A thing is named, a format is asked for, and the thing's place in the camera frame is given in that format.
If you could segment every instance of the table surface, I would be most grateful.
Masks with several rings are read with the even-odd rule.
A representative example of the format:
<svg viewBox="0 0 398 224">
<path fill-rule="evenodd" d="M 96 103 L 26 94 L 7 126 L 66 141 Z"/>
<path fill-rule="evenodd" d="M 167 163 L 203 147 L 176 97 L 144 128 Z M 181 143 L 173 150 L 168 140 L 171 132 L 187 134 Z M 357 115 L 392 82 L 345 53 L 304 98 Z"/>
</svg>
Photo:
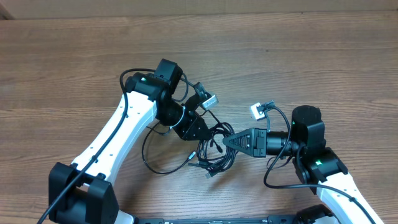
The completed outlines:
<svg viewBox="0 0 398 224">
<path fill-rule="evenodd" d="M 379 11 L 1 21 L 0 223 L 37 221 L 50 169 L 69 164 L 113 114 L 119 74 L 162 58 L 215 92 L 213 112 L 237 132 L 266 127 L 249 114 L 258 101 L 275 100 L 288 117 L 299 105 L 319 107 L 328 146 L 385 223 L 398 222 L 398 12 Z M 277 113 L 271 119 L 273 130 L 286 129 Z M 142 140 L 114 187 L 121 209 L 138 217 L 262 217 L 320 203 L 309 189 L 265 187 L 268 158 L 238 154 L 210 179 L 190 166 L 153 174 Z M 168 170 L 197 142 L 172 133 L 148 145 L 150 164 Z M 299 181 L 289 164 L 269 182 Z"/>
</svg>

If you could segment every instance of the wall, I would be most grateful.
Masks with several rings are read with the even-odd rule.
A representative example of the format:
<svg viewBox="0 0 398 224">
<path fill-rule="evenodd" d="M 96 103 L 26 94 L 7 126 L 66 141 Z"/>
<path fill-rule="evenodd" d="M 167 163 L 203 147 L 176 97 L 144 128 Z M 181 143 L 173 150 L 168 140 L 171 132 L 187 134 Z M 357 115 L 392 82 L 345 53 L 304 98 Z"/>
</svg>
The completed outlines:
<svg viewBox="0 0 398 224">
<path fill-rule="evenodd" d="M 0 0 L 15 19 L 396 10 L 398 0 Z"/>
</svg>

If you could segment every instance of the wooden table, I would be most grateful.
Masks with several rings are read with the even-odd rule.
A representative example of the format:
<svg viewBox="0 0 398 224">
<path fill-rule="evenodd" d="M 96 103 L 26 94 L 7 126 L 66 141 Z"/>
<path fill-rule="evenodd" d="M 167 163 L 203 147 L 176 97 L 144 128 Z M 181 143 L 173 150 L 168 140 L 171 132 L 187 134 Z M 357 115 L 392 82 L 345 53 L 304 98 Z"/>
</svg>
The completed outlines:
<svg viewBox="0 0 398 224">
<path fill-rule="evenodd" d="M 115 110 L 119 74 L 162 58 L 215 92 L 213 112 L 236 131 L 266 127 L 249 114 L 258 101 L 275 100 L 288 117 L 319 107 L 328 146 L 385 223 L 398 222 L 398 13 L 379 11 L 1 21 L 1 223 L 37 221 L 50 169 L 79 155 Z M 272 129 L 285 130 L 271 114 Z M 210 179 L 190 166 L 155 175 L 141 160 L 142 139 L 115 185 L 121 209 L 138 217 L 261 217 L 320 203 L 308 189 L 265 187 L 268 158 L 238 154 Z M 150 164 L 167 170 L 197 142 L 173 133 L 149 145 Z M 298 183 L 292 164 L 269 181 Z"/>
</svg>

